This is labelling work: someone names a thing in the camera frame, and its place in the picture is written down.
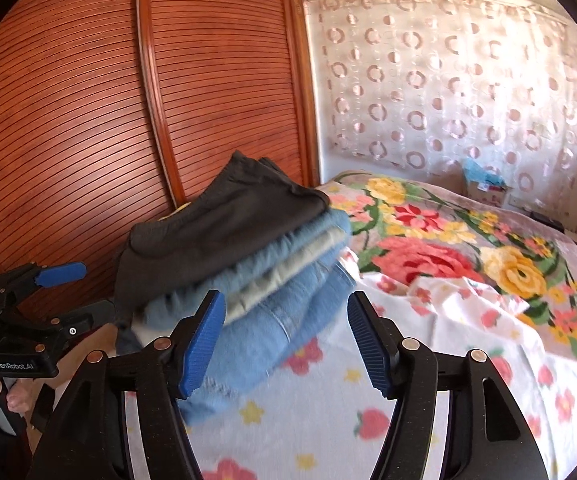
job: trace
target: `bed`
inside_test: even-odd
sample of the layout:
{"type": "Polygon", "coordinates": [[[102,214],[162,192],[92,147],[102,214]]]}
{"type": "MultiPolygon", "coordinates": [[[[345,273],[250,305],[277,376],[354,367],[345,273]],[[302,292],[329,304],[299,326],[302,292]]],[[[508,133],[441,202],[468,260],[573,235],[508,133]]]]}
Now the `bed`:
{"type": "MultiPolygon", "coordinates": [[[[520,405],[549,477],[577,464],[577,246],[527,217],[363,171],[321,187],[350,217],[342,254],[380,316],[436,351],[485,350],[520,405]]],[[[139,421],[128,399],[136,478],[139,421]]],[[[394,402],[373,389],[345,310],[237,410],[188,428],[206,480],[370,478],[394,402]]],[[[424,478],[439,477],[439,394],[424,478]]]]}

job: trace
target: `stack of clothes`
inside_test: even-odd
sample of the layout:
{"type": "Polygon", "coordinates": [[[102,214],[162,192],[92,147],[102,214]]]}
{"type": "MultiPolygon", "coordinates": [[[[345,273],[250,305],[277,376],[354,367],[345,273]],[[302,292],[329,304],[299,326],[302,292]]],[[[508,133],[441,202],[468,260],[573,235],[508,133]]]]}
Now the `stack of clothes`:
{"type": "Polygon", "coordinates": [[[338,256],[349,238],[347,214],[324,193],[236,152],[197,200],[131,230],[115,289],[118,353],[169,335],[219,290],[224,328],[202,386],[179,407],[192,425],[237,405],[346,303],[355,282],[338,256]]]}

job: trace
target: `copper rivet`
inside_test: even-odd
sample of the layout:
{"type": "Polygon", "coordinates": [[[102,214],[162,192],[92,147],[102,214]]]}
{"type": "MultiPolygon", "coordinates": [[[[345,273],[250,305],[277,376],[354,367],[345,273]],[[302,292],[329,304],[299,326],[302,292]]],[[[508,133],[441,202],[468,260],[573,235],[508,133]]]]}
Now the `copper rivet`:
{"type": "Polygon", "coordinates": [[[415,351],[419,350],[419,341],[412,337],[407,337],[404,341],[401,342],[401,345],[406,348],[407,350],[415,351]]]}
{"type": "Polygon", "coordinates": [[[483,363],[484,361],[486,361],[486,359],[488,359],[488,355],[486,355],[486,352],[479,349],[473,350],[471,352],[471,357],[473,358],[473,361],[477,361],[478,363],[483,363]]]}
{"type": "Polygon", "coordinates": [[[101,350],[93,350],[86,356],[86,360],[89,363],[99,363],[102,360],[102,358],[104,358],[104,354],[102,353],[101,350]]]}
{"type": "Polygon", "coordinates": [[[168,339],[167,337],[158,337],[153,342],[153,347],[156,350],[166,350],[167,348],[171,347],[171,340],[168,339]]]}

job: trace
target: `wooden wardrobe door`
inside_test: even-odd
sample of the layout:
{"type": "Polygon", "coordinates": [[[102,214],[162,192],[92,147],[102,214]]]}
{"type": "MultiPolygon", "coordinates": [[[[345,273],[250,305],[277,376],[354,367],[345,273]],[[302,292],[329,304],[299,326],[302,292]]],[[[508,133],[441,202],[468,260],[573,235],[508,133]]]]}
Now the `wooden wardrobe door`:
{"type": "Polygon", "coordinates": [[[236,149],[270,156],[297,182],[308,180],[286,33],[289,0],[150,1],[159,85],[186,195],[200,193],[236,149]]]}
{"type": "Polygon", "coordinates": [[[138,50],[134,0],[19,0],[0,24],[0,262],[89,269],[28,313],[111,294],[131,225],[169,210],[138,50]]]}

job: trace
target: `blue jeans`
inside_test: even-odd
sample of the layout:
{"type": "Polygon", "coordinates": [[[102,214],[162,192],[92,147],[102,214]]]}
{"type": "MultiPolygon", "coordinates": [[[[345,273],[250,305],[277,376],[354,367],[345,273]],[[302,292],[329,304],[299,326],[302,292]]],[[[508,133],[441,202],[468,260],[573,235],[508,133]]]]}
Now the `blue jeans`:
{"type": "Polygon", "coordinates": [[[343,246],[304,267],[244,317],[225,326],[200,388],[178,406],[188,425],[222,412],[315,337],[348,301],[354,280],[337,262],[343,246]]]}
{"type": "Polygon", "coordinates": [[[144,323],[156,330],[172,330],[178,321],[197,311],[206,293],[219,290],[226,297],[258,279],[278,262],[285,260],[313,238],[337,225],[350,236],[348,215],[338,209],[327,209],[317,218],[295,231],[277,238],[263,249],[251,254],[218,274],[195,285],[179,288],[150,301],[144,309],[144,323]]]}

